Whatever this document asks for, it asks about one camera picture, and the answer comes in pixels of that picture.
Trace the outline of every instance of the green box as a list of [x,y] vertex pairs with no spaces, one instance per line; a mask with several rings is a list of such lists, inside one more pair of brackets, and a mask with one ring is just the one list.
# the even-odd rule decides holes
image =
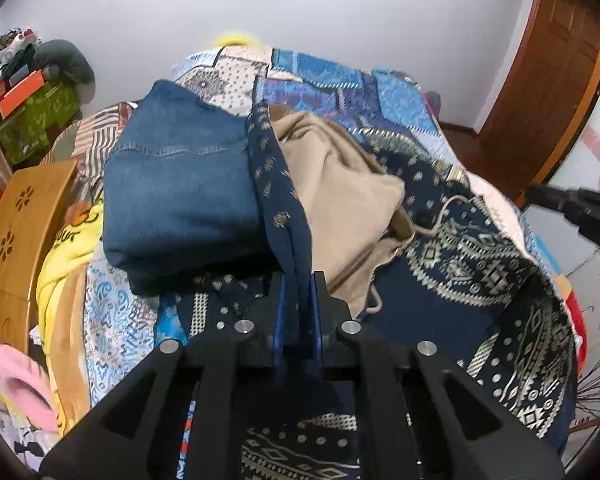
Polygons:
[[49,81],[0,124],[0,144],[9,164],[26,160],[48,148],[45,128],[62,128],[80,109],[74,87],[63,80]]

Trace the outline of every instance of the denim seam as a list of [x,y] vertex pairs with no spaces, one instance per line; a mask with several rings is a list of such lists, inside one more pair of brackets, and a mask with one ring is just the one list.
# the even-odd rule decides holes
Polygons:
[[191,155],[210,155],[212,153],[219,152],[228,152],[232,150],[244,150],[247,147],[247,141],[242,140],[238,144],[232,144],[230,147],[214,147],[214,148],[201,148],[198,150],[189,150],[187,148],[174,149],[167,148],[161,150],[155,150],[153,148],[148,148],[146,146],[139,146],[138,144],[125,144],[124,146],[120,146],[116,149],[114,153],[111,155],[115,155],[118,152],[140,152],[145,155],[153,155],[153,156],[168,156],[168,155],[178,155],[180,153],[190,153]]

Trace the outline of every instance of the white wall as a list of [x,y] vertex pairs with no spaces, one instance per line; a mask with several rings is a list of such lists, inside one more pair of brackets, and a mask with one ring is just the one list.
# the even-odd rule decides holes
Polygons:
[[521,0],[7,0],[0,28],[73,41],[96,74],[86,113],[140,98],[223,32],[356,67],[406,70],[442,94],[442,120],[473,126]]
[[[600,136],[600,97],[587,126]],[[550,183],[560,187],[598,189],[599,179],[600,163],[579,139]],[[584,263],[596,249],[594,244],[578,235],[575,226],[557,213],[531,206],[525,214],[565,273]]]
[[516,54],[518,53],[518,48],[520,47],[520,41],[522,41],[522,36],[525,33],[526,22],[529,19],[529,14],[531,13],[531,7],[533,6],[534,0],[522,0],[520,3],[520,10],[518,11],[518,18],[516,19],[516,25],[513,28],[511,33],[511,38],[509,40],[509,46],[507,47],[507,52],[504,56],[504,60],[502,61],[502,65],[496,74],[496,77],[493,80],[493,85],[491,85],[491,90],[487,95],[487,98],[484,101],[484,105],[478,113],[478,118],[475,120],[474,130],[477,133],[480,133],[480,130],[484,126],[484,123],[489,117],[489,113],[493,108],[493,105],[500,94],[500,90],[504,85],[504,82],[509,75],[509,70],[511,70],[511,65],[513,65],[513,60],[516,59]]

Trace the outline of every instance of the bed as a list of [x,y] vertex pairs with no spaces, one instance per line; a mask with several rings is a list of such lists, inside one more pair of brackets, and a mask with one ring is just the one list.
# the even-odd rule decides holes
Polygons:
[[[484,266],[478,266],[475,272],[482,273],[482,281],[491,286],[490,290],[511,287],[500,296],[505,298],[507,308],[476,336],[481,339],[466,347],[458,345],[457,350],[450,343],[448,351],[456,352],[458,365],[478,384],[489,388],[522,424],[561,452],[573,416],[578,366],[582,366],[586,356],[586,334],[583,325],[578,324],[579,309],[573,302],[568,305],[570,291],[565,292],[562,278],[552,271],[520,211],[493,186],[462,168],[430,103],[408,74],[386,69],[355,70],[300,52],[239,45],[192,54],[174,65],[173,79],[205,103],[240,117],[248,116],[253,105],[262,101],[312,112],[346,129],[383,171],[399,178],[403,178],[400,168],[391,156],[384,154],[404,154],[400,150],[408,146],[414,154],[410,160],[415,160],[416,155],[425,158],[428,167],[438,172],[434,179],[444,174],[447,180],[471,190],[475,196],[469,204],[470,215],[480,219],[481,229],[486,225],[489,230],[486,234],[476,231],[475,240],[479,240],[475,243],[482,244],[482,249],[488,248],[491,254],[502,250],[502,260],[509,265],[508,270],[496,266],[488,272],[483,272]],[[80,214],[70,218],[59,239],[66,232],[72,240],[82,242],[70,257],[63,256],[61,264],[57,254],[49,253],[38,280],[40,331],[46,332],[43,347],[52,377],[52,395],[58,405],[60,435],[102,400],[154,344],[168,337],[186,342],[205,325],[207,314],[196,305],[196,296],[191,300],[193,313],[185,324],[178,320],[183,298],[177,294],[159,298],[135,296],[126,273],[112,267],[104,255],[100,241],[104,163],[137,106],[135,102],[118,103],[76,121],[56,139],[41,162],[77,162],[68,203],[77,203],[72,213]],[[419,180],[415,175],[412,184]],[[413,195],[407,193],[403,206],[414,222],[426,224],[413,210],[419,201],[423,208],[429,208],[430,194],[436,193],[436,187],[417,191]],[[444,224],[445,207],[433,207],[432,218],[438,219],[438,224]],[[491,304],[477,299],[482,298],[477,293],[480,285],[472,275],[462,274],[462,258],[454,260],[453,249],[446,242],[436,242],[438,245],[433,247],[434,241],[426,238],[428,233],[422,229],[418,233],[421,239],[416,237],[412,247],[403,250],[392,266],[387,266],[388,270],[378,269],[368,303],[358,317],[400,342],[406,337],[410,321],[403,310],[391,308],[397,301],[392,300],[395,291],[383,284],[388,283],[388,275],[397,272],[401,262],[410,265],[408,272],[414,276],[414,288],[419,291],[421,287],[423,294],[437,291],[439,312],[451,312],[445,309],[455,304],[473,309]],[[419,246],[426,250],[418,255]],[[429,261],[428,250],[446,256]],[[445,257],[447,262],[454,260],[455,267],[447,265],[443,269],[440,262]],[[418,258],[421,264],[415,263]],[[506,272],[510,281],[513,275],[521,276],[521,263],[528,272],[520,278],[520,287],[513,287],[506,279],[502,281]],[[46,269],[58,265],[64,269],[61,279],[50,277]],[[529,285],[523,290],[525,280],[536,280],[538,286],[531,292]],[[230,277],[225,282],[221,285],[229,287]],[[65,289],[65,294],[56,287]],[[251,290],[254,297],[262,294],[259,289]],[[449,315],[458,316],[458,322],[462,322],[462,312],[469,310],[458,309]],[[438,336],[449,341],[454,338],[451,333]],[[285,387],[260,393],[254,399],[258,407],[254,407],[254,418],[242,444],[245,478],[359,477],[351,391],[332,390],[324,384],[312,387],[327,400],[307,403],[297,391]],[[275,411],[280,398],[294,407],[286,410],[283,418],[271,420],[263,414],[263,406]],[[174,471],[178,478],[183,476],[188,430],[193,420],[192,409]],[[30,433],[20,433],[24,440],[31,438]],[[33,466],[40,461],[40,457],[28,458]]]

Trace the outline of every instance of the orange box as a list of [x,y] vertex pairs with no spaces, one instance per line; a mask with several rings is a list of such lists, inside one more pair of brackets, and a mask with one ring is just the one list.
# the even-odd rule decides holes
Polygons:
[[33,92],[42,88],[45,80],[42,79],[42,71],[36,70],[20,81],[16,86],[9,90],[2,101],[0,101],[0,115],[5,119],[11,112],[20,106],[24,100]]

